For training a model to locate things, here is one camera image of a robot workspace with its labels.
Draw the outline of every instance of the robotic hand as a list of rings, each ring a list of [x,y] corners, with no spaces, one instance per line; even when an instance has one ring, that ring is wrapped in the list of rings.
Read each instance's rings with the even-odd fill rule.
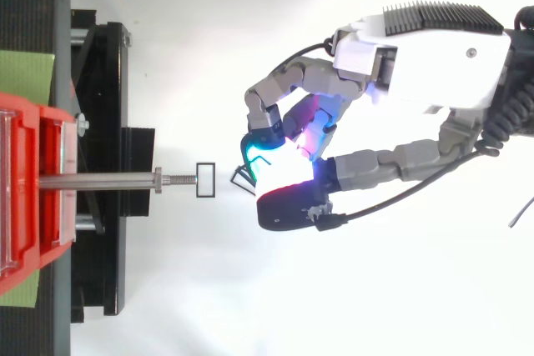
[[[532,10],[522,9],[515,30],[504,30],[479,7],[387,8],[281,63],[244,96],[249,133],[241,150],[256,182],[259,225],[274,231],[337,228],[410,196],[473,158],[498,156],[513,133],[532,133]],[[303,57],[317,48],[334,62]],[[343,113],[370,85],[393,98],[449,108],[439,140],[321,159]],[[309,95],[282,120],[276,103],[295,88]],[[396,178],[421,182],[358,213],[332,213],[329,193]]]

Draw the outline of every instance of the blue light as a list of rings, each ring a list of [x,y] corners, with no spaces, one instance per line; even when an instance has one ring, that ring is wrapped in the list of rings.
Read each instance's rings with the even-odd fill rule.
[[[288,138],[284,145],[275,149],[259,149],[252,145],[247,149],[246,157],[256,179],[256,198],[278,188],[314,179],[311,161]]]

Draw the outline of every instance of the black wire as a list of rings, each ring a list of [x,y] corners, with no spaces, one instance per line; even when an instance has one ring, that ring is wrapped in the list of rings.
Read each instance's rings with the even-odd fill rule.
[[[514,226],[517,224],[517,222],[519,221],[519,218],[521,218],[521,216],[524,214],[524,212],[526,212],[526,210],[531,206],[531,204],[534,203],[534,198],[532,198],[531,200],[528,201],[528,203],[525,205],[524,208],[521,209],[521,211],[514,217],[513,220],[510,221],[510,223],[508,224],[508,227],[510,228],[514,228]]]
[[[380,210],[382,210],[384,208],[387,208],[387,207],[389,207],[389,206],[391,206],[391,205],[393,205],[395,203],[398,203],[401,200],[404,200],[404,199],[408,198],[409,196],[413,195],[414,193],[417,193],[417,192],[421,191],[423,188],[428,187],[431,183],[434,183],[435,181],[437,181],[438,179],[440,179],[441,177],[443,177],[447,173],[450,173],[451,171],[457,169],[462,164],[470,162],[474,158],[477,158],[477,157],[482,156],[482,155],[483,155],[483,153],[481,153],[479,151],[475,151],[473,153],[467,154],[466,156],[458,158],[454,162],[451,162],[451,163],[447,164],[444,168],[442,168],[437,173],[432,174],[429,178],[421,181],[420,183],[418,183],[417,185],[411,187],[410,189],[406,190],[405,192],[399,193],[398,195],[394,196],[393,198],[390,198],[390,199],[388,199],[388,200],[386,200],[386,201],[384,201],[382,203],[378,203],[375,206],[371,206],[370,208],[366,208],[364,210],[360,210],[359,212],[356,212],[356,213],[347,214],[346,215],[346,221],[356,220],[357,218],[362,218],[364,216],[367,216],[369,214],[372,214],[374,212],[378,212],[378,211],[380,211]]]
[[[332,38],[327,38],[323,43],[316,43],[315,45],[308,46],[307,48],[304,48],[294,55],[290,56],[289,58],[286,58],[282,63],[280,63],[276,68],[271,71],[271,74],[274,73],[277,70],[280,70],[282,67],[290,63],[293,59],[299,58],[301,56],[304,56],[306,53],[313,52],[317,49],[324,49],[331,57],[334,57],[334,54],[332,52]]]

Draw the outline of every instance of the bolt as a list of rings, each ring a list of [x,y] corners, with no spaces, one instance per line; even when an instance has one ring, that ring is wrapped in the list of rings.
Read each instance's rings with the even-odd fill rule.
[[[132,47],[132,34],[131,33],[123,33],[123,45],[125,48]]]
[[[83,113],[80,113],[76,116],[76,124],[78,125],[78,136],[82,138],[85,135],[85,131],[89,129],[89,121],[85,119]]]
[[[474,58],[476,56],[476,49],[475,48],[467,49],[466,55],[468,58]]]

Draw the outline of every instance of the red plastic bin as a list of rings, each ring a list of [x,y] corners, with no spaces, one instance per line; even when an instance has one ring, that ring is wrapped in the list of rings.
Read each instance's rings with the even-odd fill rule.
[[[40,265],[39,106],[0,93],[0,294]]]

